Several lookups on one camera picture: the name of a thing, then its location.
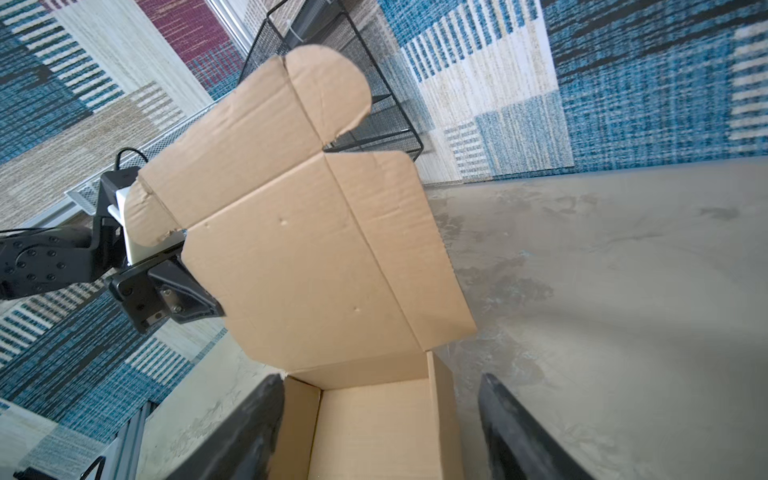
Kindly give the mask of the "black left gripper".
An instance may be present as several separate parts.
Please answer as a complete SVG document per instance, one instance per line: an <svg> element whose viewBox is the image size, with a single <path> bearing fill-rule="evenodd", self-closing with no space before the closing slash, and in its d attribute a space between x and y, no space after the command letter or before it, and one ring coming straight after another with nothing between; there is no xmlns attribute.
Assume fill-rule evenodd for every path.
<svg viewBox="0 0 768 480"><path fill-rule="evenodd" d="M184 266L179 248L118 271L109 277L108 289L142 334L168 319L186 324L224 315L221 304Z"/></svg>

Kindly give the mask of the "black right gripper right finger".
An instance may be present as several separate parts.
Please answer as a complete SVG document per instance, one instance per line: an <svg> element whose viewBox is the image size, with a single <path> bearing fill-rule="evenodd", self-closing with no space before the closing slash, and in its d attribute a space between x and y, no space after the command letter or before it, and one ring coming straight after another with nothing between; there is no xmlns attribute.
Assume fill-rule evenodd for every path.
<svg viewBox="0 0 768 480"><path fill-rule="evenodd" d="M494 479L593 478L491 373L482 375L478 408Z"/></svg>

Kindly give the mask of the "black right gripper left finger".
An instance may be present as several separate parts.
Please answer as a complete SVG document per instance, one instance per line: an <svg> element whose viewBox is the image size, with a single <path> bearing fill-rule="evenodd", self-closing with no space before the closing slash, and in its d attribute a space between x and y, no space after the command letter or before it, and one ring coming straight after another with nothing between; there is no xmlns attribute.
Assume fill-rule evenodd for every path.
<svg viewBox="0 0 768 480"><path fill-rule="evenodd" d="M270 374L168 477L266 479L284 406L284 381Z"/></svg>

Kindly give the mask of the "brown cardboard box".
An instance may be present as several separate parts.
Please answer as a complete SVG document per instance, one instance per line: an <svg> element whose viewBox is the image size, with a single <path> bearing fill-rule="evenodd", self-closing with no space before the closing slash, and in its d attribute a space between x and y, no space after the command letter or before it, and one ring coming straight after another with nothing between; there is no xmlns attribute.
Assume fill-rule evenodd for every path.
<svg viewBox="0 0 768 480"><path fill-rule="evenodd" d="M413 160L330 153L371 110L362 72L307 45L268 59L143 168L181 261L285 387L266 479L460 479L453 377L474 334Z"/></svg>

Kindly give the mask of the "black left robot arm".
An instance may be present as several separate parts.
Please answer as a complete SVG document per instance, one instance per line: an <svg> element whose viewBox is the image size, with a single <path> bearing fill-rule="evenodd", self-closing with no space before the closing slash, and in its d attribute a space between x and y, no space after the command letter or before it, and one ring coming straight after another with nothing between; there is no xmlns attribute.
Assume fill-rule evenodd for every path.
<svg viewBox="0 0 768 480"><path fill-rule="evenodd" d="M81 226L1 233L1 298L21 299L105 277L112 298L144 334L164 320L222 317L224 309L186 269L180 244L129 265L120 229Z"/></svg>

